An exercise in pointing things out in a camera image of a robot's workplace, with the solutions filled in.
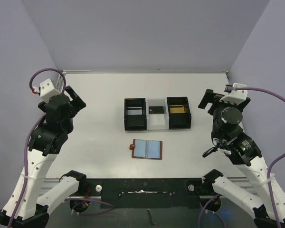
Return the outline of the black white card sorting tray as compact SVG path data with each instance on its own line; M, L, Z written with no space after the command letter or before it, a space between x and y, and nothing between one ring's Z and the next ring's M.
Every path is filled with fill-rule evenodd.
M185 105L185 114L171 114L170 105ZM163 106L164 114L149 114L149 106ZM143 109L143 115L127 115L128 109ZM187 97L126 98L124 129L126 131L162 131L191 128L191 112Z

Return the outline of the brown leather card holder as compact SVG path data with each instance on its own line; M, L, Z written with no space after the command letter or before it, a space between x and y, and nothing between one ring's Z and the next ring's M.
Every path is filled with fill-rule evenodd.
M162 141L134 139L129 149L132 152L132 158L162 160Z

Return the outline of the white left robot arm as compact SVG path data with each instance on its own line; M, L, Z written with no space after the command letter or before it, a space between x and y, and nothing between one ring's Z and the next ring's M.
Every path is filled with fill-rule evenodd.
M38 105L45 115L26 140L25 166L7 204L0 209L0 225L8 228L44 228L50 214L72 194L87 193L86 175L74 170L45 195L40 190L53 161L74 128L73 117L86 107L72 87Z

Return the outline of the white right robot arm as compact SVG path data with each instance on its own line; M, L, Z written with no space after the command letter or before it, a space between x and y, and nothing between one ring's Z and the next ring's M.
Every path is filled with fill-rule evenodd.
M256 191L249 193L229 181L216 169L202 177L202 188L207 194L226 197L253 219L258 228L285 228L285 192L267 167L261 150L240 126L244 108L250 102L244 88L226 87L227 95L207 89L198 105L213 117L211 140L213 147L203 157L221 150L231 163L239 169Z

